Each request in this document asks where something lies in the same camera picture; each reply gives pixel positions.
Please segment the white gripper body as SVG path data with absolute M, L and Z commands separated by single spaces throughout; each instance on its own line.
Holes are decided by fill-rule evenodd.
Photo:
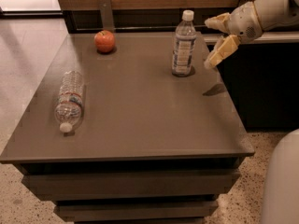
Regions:
M 263 34 L 263 28 L 259 23 L 258 15 L 253 2 L 237 7 L 228 21 L 229 35 L 237 35 L 243 44 L 259 38 Z

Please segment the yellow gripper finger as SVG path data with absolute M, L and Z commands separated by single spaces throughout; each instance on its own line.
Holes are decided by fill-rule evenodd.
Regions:
M 223 33 L 229 34 L 230 30 L 228 28 L 228 21 L 230 19 L 230 13 L 222 13 L 218 16 L 208 18 L 205 20 L 205 25 L 207 28 L 219 30 Z
M 206 69 L 213 69 L 223 60 L 235 53 L 240 45 L 237 35 L 223 35 L 218 39 L 212 51 L 206 57 L 204 66 Z

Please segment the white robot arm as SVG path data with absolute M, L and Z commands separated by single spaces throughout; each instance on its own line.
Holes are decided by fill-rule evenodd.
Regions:
M 204 61 L 212 69 L 264 32 L 298 22 L 299 0 L 255 0 L 205 20 L 226 34 Z M 260 224 L 299 224 L 299 130 L 286 134 L 270 158 L 263 189 Z

